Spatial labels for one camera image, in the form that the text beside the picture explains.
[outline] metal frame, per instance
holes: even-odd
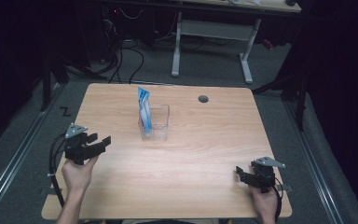
[[[257,35],[260,22],[261,19],[256,19],[254,26],[246,26],[208,21],[182,20],[182,12],[179,12],[176,27],[176,43],[172,61],[172,76],[179,77],[181,36],[200,35],[207,37],[247,41],[244,53],[240,53],[240,62],[242,66],[243,76],[245,77],[245,82],[247,84],[252,84],[253,79],[251,71],[249,69],[248,57],[251,52],[252,45],[254,44],[255,36]]]

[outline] blue and white package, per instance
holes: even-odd
[[[144,125],[145,135],[152,133],[152,120],[150,117],[150,105],[149,105],[150,92],[138,87],[138,100],[139,100],[139,114]]]

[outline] wire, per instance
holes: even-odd
[[[190,37],[188,40],[199,40],[199,39],[198,39],[198,38],[194,38],[194,37],[193,37],[193,38]],[[183,48],[183,49],[195,50],[195,49],[201,48],[201,47],[204,45],[204,43],[205,43],[204,38],[202,38],[202,39],[200,40],[200,42],[201,42],[201,43],[200,43],[198,46],[196,46],[195,48],[187,48],[187,47],[185,47],[184,44],[182,44],[182,43],[181,43],[180,46],[181,46],[181,48]]]
[[[122,63],[123,63],[123,48],[120,46],[120,63],[119,63],[119,65],[117,66],[115,73],[110,77],[108,83],[111,83],[113,77],[117,74],[118,83],[122,84],[121,79],[120,79],[120,75],[119,75],[119,73],[118,73],[118,70],[120,69]]]
[[[240,42],[240,40],[230,39],[230,40],[228,40],[227,42],[219,43],[219,42],[212,41],[211,39],[205,39],[205,42],[208,43],[208,44],[225,46],[225,45],[230,45],[230,44],[238,43],[238,42]]]
[[[128,50],[132,50],[132,51],[134,51],[134,52],[137,52],[137,53],[138,53],[139,55],[141,55],[141,57],[142,57],[141,65],[139,65],[139,67],[135,70],[135,72],[133,72],[133,73],[131,74],[131,76],[130,76],[129,84],[131,84],[131,81],[132,81],[133,76],[135,76],[135,74],[136,74],[136,73],[141,69],[141,67],[144,65],[145,58],[144,58],[144,55],[143,55],[141,52],[139,52],[138,50],[136,50],[136,49],[128,49]]]
[[[155,41],[155,43],[157,44],[157,45],[160,45],[160,46],[163,46],[163,47],[169,47],[169,46],[172,46],[172,45],[174,45],[175,44],[175,40],[173,40],[173,41],[169,41],[169,39],[170,38],[173,38],[174,37],[174,35],[172,35],[172,36],[169,36],[169,37],[167,37],[167,38],[165,38],[165,39],[160,39],[159,41]],[[160,42],[169,42],[169,44],[161,44]]]
[[[125,17],[127,17],[128,19],[130,19],[130,20],[136,20],[136,19],[138,19],[138,18],[141,16],[142,12],[144,11],[144,9],[142,9],[141,11],[139,11],[139,13],[138,13],[138,15],[137,15],[136,17],[130,17],[130,16],[127,16],[127,15],[126,15],[126,13],[123,11],[123,9],[121,9],[121,7],[120,7],[119,9],[120,9],[120,11],[123,13],[123,15],[124,15]]]
[[[162,38],[160,39],[156,39],[155,41],[159,41],[159,40],[164,40],[164,39],[167,39],[167,38],[171,38],[172,36],[174,35],[170,35],[172,33],[172,30],[173,30],[173,27],[175,26],[175,22],[176,22],[176,18],[177,18],[177,12],[175,13],[175,16],[173,17],[173,22],[172,22],[172,26],[171,26],[171,29],[170,31]]]
[[[51,179],[51,183],[52,183],[53,188],[57,194],[58,200],[60,201],[61,207],[63,207],[63,205],[65,204],[65,200],[62,197],[60,186],[59,186],[59,184],[57,182],[57,178],[56,178],[57,165],[56,165],[55,158],[57,156],[56,154],[58,154],[57,152],[62,147],[63,141],[60,143],[60,146],[58,147],[58,149],[56,150],[54,155],[53,155],[53,151],[54,151],[54,148],[55,148],[55,145],[57,144],[57,142],[64,136],[65,136],[65,133],[61,133],[54,139],[53,143],[51,144],[49,157],[48,157],[48,171],[49,171],[48,176]]]
[[[116,33],[116,26],[110,20],[104,19],[103,21],[106,21],[110,24],[109,32],[113,28],[113,32]]]
[[[274,189],[276,195],[277,195],[277,200],[278,200],[278,204],[277,204],[277,211],[275,212],[275,221],[278,221],[278,217],[281,214],[281,210],[282,210],[282,197],[283,197],[283,189],[282,189],[282,196],[280,197],[279,192],[277,190],[277,188],[275,186],[272,186],[272,188]]]
[[[106,39],[107,39],[107,45],[110,46],[110,36],[107,32],[105,32]]]
[[[278,181],[279,185],[281,186],[281,190],[282,190],[281,199],[282,199],[283,198],[283,185],[282,185],[281,181],[279,181],[279,179],[277,177],[275,177],[275,179]]]

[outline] table top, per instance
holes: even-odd
[[[200,3],[200,4],[211,4],[219,5],[222,7],[248,7],[254,9],[265,9],[274,10],[281,12],[300,12],[301,7],[296,3],[294,6],[289,7],[285,0],[232,0],[234,3],[232,6],[228,0],[182,0],[183,2]]]
[[[170,106],[166,141],[142,140],[138,86],[150,91],[151,105]],[[209,101],[201,103],[200,95]],[[274,157],[249,89],[91,84],[76,124],[98,133],[97,142],[112,136],[94,167],[81,218],[256,217],[235,167],[249,172],[254,159]],[[57,179],[65,198],[61,172]],[[49,195],[42,217],[56,219],[60,211]],[[281,217],[291,213],[284,196]]]

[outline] human hand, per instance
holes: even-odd
[[[261,217],[263,224],[275,224],[275,213],[278,207],[278,198],[273,189],[261,193],[260,189],[249,186],[254,198],[255,211]]]
[[[84,194],[86,192],[91,182],[92,168],[97,160],[98,156],[89,159],[84,165],[77,165],[73,161],[66,160],[62,167],[62,175],[68,193]]]

